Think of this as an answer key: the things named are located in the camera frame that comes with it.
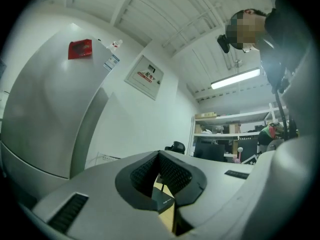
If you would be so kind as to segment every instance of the cable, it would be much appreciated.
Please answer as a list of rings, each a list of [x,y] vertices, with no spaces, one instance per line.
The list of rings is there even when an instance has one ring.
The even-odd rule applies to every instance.
[[[281,104],[281,101],[280,101],[280,98],[279,98],[278,90],[276,90],[274,92],[274,94],[275,94],[276,103],[277,103],[278,108],[279,108],[280,116],[281,116],[281,119],[282,119],[282,122],[283,122],[283,130],[284,130],[283,139],[284,139],[284,141],[287,141],[288,140],[288,128],[287,128],[287,121],[286,121],[285,112],[284,112],[284,109],[282,108],[282,104]]]

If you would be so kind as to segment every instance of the white cabinet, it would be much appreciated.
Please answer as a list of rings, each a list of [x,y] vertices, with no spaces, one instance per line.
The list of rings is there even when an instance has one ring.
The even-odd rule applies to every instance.
[[[164,73],[157,68],[150,60],[142,56],[134,65],[125,81],[156,100]]]

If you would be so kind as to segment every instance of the white label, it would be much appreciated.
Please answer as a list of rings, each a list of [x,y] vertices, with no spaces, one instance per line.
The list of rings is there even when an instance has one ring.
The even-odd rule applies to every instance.
[[[119,63],[120,59],[118,59],[114,54],[108,59],[103,66],[110,72],[114,69],[114,67]]]

